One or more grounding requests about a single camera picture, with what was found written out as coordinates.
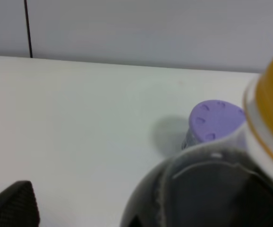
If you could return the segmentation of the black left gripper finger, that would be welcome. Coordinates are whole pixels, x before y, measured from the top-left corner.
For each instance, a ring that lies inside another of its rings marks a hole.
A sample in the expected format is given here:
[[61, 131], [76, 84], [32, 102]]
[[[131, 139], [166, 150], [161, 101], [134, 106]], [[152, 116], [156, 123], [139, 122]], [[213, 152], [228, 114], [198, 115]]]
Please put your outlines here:
[[30, 181], [17, 181], [0, 193], [0, 227], [38, 227], [40, 220]]

